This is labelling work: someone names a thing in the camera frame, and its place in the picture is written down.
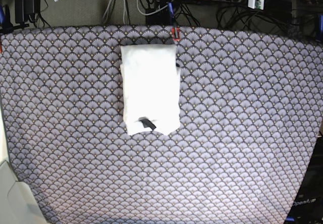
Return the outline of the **patterned fan-print tablecloth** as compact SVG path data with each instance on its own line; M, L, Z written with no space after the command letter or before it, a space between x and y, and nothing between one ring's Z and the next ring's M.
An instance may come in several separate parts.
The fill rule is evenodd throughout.
M179 129L129 136L122 45L162 26L1 37L10 163L51 223L283 223L322 122L322 46L182 27Z

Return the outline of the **white printed T-shirt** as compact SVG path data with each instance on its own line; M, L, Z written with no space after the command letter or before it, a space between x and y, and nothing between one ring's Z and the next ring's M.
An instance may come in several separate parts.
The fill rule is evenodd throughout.
M156 131L168 135L180 127L180 76L176 45L121 46L123 121L128 135Z

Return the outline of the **red black table clamp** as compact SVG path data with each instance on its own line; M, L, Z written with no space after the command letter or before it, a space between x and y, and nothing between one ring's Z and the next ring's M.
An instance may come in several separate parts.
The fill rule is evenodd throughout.
M171 28L171 35L173 38L173 41L179 41L180 38L180 28L178 26L174 26Z

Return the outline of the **black power adapter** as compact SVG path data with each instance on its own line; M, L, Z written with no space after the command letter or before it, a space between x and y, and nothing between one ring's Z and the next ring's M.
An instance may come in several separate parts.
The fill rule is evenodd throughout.
M149 15L145 17L146 25L162 25L169 26L171 25L171 16L169 12L169 8L165 8L164 10L155 13L153 15Z

